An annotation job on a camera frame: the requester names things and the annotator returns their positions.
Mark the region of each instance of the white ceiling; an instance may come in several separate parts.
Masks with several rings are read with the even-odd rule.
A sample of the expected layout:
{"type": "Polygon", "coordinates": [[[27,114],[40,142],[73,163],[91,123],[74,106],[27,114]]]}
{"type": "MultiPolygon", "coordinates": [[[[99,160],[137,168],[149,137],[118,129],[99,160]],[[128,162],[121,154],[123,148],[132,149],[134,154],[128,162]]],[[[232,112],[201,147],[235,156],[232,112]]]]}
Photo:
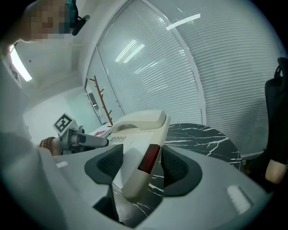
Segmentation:
{"type": "MultiPolygon", "coordinates": [[[[92,15],[99,2],[77,0],[79,16],[92,15]]],[[[54,39],[17,43],[16,50],[32,77],[29,82],[21,79],[22,88],[33,104],[82,85],[78,60],[84,36],[85,26],[75,37],[56,35],[54,39]]]]}

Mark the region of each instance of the telephone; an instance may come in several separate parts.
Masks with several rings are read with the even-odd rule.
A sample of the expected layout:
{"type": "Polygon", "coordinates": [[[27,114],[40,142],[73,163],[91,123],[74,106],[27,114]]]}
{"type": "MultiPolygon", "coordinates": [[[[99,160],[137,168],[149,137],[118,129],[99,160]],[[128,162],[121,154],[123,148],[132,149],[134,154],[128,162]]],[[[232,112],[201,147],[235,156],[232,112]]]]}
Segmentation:
{"type": "Polygon", "coordinates": [[[159,161],[170,117],[163,110],[140,111],[120,118],[111,128],[109,145],[123,144],[123,164],[113,183],[123,196],[136,201],[149,184],[159,161]]]}
{"type": "Polygon", "coordinates": [[[71,186],[91,205],[101,194],[101,184],[112,183],[127,200],[137,202],[159,161],[170,120],[163,110],[139,111],[123,116],[111,129],[94,137],[75,132],[75,121],[64,114],[54,124],[63,137],[61,146],[87,147],[89,143],[96,149],[61,155],[54,160],[71,186]],[[82,136],[86,137],[83,143],[76,141],[82,136]]]}

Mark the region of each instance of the white vein pattern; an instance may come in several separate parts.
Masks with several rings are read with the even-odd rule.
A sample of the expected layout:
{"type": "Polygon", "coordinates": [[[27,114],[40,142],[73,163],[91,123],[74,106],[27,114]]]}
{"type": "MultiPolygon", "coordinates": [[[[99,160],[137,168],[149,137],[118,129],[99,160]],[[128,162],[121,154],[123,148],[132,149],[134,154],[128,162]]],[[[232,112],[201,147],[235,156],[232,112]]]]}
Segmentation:
{"type": "Polygon", "coordinates": [[[146,204],[141,204],[141,203],[139,203],[139,202],[137,202],[137,204],[139,204],[139,205],[141,205],[141,206],[144,206],[144,207],[146,207],[146,208],[148,208],[148,209],[150,209],[150,210],[153,210],[153,209],[154,209],[153,207],[151,207],[151,206],[149,206],[149,205],[146,205],[146,204]]]}
{"type": "Polygon", "coordinates": [[[149,187],[151,187],[151,188],[153,188],[153,189],[157,189],[157,190],[159,190],[159,191],[161,191],[161,192],[164,192],[163,189],[159,189],[158,187],[152,185],[151,183],[149,183],[149,187]]]}
{"type": "MultiPolygon", "coordinates": [[[[149,189],[147,189],[149,192],[152,192],[151,190],[149,190],[149,189]]],[[[154,193],[154,194],[156,194],[156,195],[158,195],[158,196],[162,196],[162,195],[160,195],[160,194],[158,194],[158,193],[156,193],[156,192],[152,192],[152,193],[154,193]]]]}
{"type": "MultiPolygon", "coordinates": [[[[165,144],[191,150],[208,157],[214,157],[227,162],[239,170],[243,169],[240,153],[232,141],[221,132],[207,126],[198,124],[172,124],[169,127],[165,144]]],[[[161,161],[159,160],[151,177],[153,184],[149,183],[149,188],[147,188],[149,191],[147,192],[148,195],[143,197],[140,202],[133,203],[136,208],[131,208],[131,204],[128,202],[129,206],[127,205],[126,214],[123,215],[124,218],[121,218],[127,226],[129,226],[130,222],[134,221],[134,218],[132,218],[134,216],[141,217],[141,220],[147,218],[160,203],[162,193],[164,192],[162,187],[164,174],[160,163],[161,161]]]]}
{"type": "Polygon", "coordinates": [[[147,214],[146,214],[146,212],[144,212],[143,211],[143,209],[142,208],[140,208],[137,204],[135,204],[135,203],[131,203],[131,204],[133,204],[133,205],[135,205],[135,206],[137,206],[146,216],[147,216],[147,214]]]}

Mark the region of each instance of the white wall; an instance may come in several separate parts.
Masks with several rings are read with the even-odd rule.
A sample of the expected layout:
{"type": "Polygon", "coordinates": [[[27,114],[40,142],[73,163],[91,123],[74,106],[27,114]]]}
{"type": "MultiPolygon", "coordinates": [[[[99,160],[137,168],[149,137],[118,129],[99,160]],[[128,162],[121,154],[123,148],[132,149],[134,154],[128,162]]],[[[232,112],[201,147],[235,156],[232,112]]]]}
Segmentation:
{"type": "Polygon", "coordinates": [[[78,64],[83,85],[85,84],[88,67],[99,38],[108,25],[109,20],[126,1],[127,0],[101,0],[94,12],[90,14],[91,19],[83,28],[83,49],[80,53],[78,64]]]}
{"type": "Polygon", "coordinates": [[[78,87],[49,98],[24,114],[32,143],[39,144],[47,137],[57,137],[52,125],[64,112],[74,118],[78,125],[83,125],[85,133],[102,126],[85,91],[78,87]]]}
{"type": "Polygon", "coordinates": [[[55,95],[82,86],[82,81],[76,71],[75,73],[62,72],[54,76],[48,76],[45,79],[34,78],[29,82],[21,79],[21,85],[25,94],[29,97],[29,104],[26,108],[26,111],[28,111],[55,95]]]}
{"type": "Polygon", "coordinates": [[[79,16],[81,17],[81,14],[83,12],[83,7],[85,5],[87,1],[86,0],[77,0],[76,1],[76,5],[77,5],[77,8],[78,8],[78,12],[79,12],[79,16]]]}

